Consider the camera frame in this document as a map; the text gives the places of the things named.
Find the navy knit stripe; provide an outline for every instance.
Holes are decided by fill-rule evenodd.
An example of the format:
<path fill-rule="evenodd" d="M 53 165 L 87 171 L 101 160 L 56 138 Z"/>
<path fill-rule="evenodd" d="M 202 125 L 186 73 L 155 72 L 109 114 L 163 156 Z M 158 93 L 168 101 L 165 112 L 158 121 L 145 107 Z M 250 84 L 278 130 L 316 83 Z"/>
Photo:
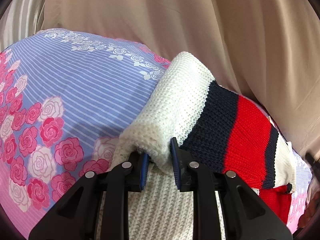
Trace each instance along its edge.
<path fill-rule="evenodd" d="M 187 139 L 180 147 L 194 160 L 214 172 L 222 172 L 229 135 L 233 128 L 239 96 L 215 81 L 209 85 L 205 107 Z"/>
<path fill-rule="evenodd" d="M 273 188 L 275 186 L 276 180 L 276 170 L 275 170 L 275 158 L 276 158 L 276 147 L 278 141 L 279 133 L 271 126 L 269 143 L 265 152 L 265 162 L 267 175 L 263 181 L 262 188 Z"/>

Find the red knit stripe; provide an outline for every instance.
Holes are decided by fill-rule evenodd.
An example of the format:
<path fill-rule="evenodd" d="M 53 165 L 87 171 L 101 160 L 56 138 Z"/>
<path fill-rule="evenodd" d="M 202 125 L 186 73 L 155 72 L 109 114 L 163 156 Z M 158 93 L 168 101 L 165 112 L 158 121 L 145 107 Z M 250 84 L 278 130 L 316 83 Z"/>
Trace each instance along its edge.
<path fill-rule="evenodd" d="M 223 173 L 233 170 L 250 187 L 261 189 L 266 177 L 265 150 L 271 123 L 249 100 L 239 97 L 237 116 L 231 130 Z"/>
<path fill-rule="evenodd" d="M 286 194 L 287 186 L 280 186 L 271 189 L 261 189 L 259 197 L 268 205 L 276 215 L 287 224 L 290 205 L 291 194 Z"/>

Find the metal rivet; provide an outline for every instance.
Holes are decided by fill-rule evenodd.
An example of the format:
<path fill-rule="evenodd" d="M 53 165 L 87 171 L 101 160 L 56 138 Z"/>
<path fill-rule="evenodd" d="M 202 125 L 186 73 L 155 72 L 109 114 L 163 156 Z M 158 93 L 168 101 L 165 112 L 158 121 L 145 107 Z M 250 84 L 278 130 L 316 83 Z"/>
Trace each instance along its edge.
<path fill-rule="evenodd" d="M 234 178 L 236 176 L 236 173 L 234 171 L 227 171 L 226 174 L 229 178 Z"/>
<path fill-rule="evenodd" d="M 94 172 L 93 171 L 88 171 L 85 173 L 85 177 L 88 179 L 91 179 L 94 176 Z"/>
<path fill-rule="evenodd" d="M 124 162 L 124 163 L 122 163 L 122 167 L 125 168 L 125 169 L 130 168 L 131 165 L 132 165 L 131 162 Z"/>
<path fill-rule="evenodd" d="M 197 163 L 197 162 L 190 162 L 190 163 L 189 163 L 189 166 L 190 166 L 191 168 L 196 169 L 196 168 L 199 167 L 199 163 Z"/>

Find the white knit stripe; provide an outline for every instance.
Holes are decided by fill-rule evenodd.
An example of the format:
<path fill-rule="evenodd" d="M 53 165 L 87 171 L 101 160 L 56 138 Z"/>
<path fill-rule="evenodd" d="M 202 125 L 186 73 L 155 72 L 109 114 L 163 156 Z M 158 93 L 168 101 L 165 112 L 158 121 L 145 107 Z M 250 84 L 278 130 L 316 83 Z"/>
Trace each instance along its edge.
<path fill-rule="evenodd" d="M 260 190 L 259 190 L 258 188 L 252 187 L 251 189 L 252 189 L 257 195 L 260 194 Z"/>
<path fill-rule="evenodd" d="M 276 180 L 275 187 L 292 185 L 290 193 L 296 190 L 296 165 L 293 154 L 281 135 L 278 136 L 275 157 Z"/>
<path fill-rule="evenodd" d="M 224 227 L 224 219 L 223 219 L 223 213 L 222 213 L 222 207 L 221 207 L 219 192 L 215 191 L 214 193 L 216 195 L 217 208 L 218 208 L 218 214 L 219 214 L 221 240 L 226 240 L 226 230 L 225 230 L 225 227 Z"/>
<path fill-rule="evenodd" d="M 149 167 L 145 190 L 130 193 L 128 206 L 130 239 L 192 239 L 192 193 L 180 193 L 174 178 L 153 164 Z"/>
<path fill-rule="evenodd" d="M 176 137 L 181 145 L 187 138 L 202 113 L 213 80 L 197 58 L 179 53 L 140 114 L 120 135 L 112 166 L 126 161 L 139 147 L 162 171 L 172 173 L 170 139 Z"/>

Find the pink fabric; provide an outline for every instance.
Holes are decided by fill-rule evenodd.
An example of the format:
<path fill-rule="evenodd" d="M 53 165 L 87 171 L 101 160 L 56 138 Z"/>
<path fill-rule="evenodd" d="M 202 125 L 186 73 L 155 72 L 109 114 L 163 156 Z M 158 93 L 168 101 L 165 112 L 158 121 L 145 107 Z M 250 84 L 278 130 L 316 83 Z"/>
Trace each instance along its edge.
<path fill-rule="evenodd" d="M 10 217 L 12 223 L 19 230 L 19 232 L 23 236 L 27 237 L 30 233 L 29 225 L 35 225 L 38 223 L 38 221 L 45 215 L 46 211 L 44 209 L 37 210 L 33 205 L 31 205 L 30 199 L 26 194 L 26 187 L 23 187 L 25 192 L 20 191 L 19 188 L 16 188 L 16 192 L 14 192 L 14 194 L 17 196 L 17 198 L 15 199 L 19 199 L 20 203 L 17 205 L 13 204 L 12 198 L 10 197 L 11 193 L 9 193 L 9 180 L 6 176 L 9 172 L 10 170 L 5 163 L 0 161 L 1 205 L 4 207 L 10 207 L 5 210 L 8 217 Z M 19 206 L 22 208 L 26 207 L 28 209 L 28 213 L 21 212 Z"/>
<path fill-rule="evenodd" d="M 304 214 L 306 200 L 307 192 L 301 195 L 292 196 L 291 198 L 291 206 L 287 222 L 287 227 L 290 229 L 291 233 L 294 233 L 298 228 L 299 218 Z"/>

